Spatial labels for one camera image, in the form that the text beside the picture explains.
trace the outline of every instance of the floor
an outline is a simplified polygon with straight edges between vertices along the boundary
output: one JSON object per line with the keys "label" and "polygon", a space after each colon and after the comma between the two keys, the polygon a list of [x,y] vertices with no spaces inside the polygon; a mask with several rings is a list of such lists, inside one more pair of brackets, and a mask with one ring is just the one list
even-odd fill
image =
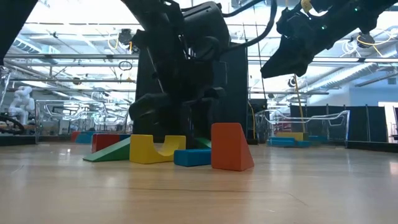
{"label": "floor", "polygon": [[245,172],[0,147],[0,223],[398,223],[398,154],[253,147]]}

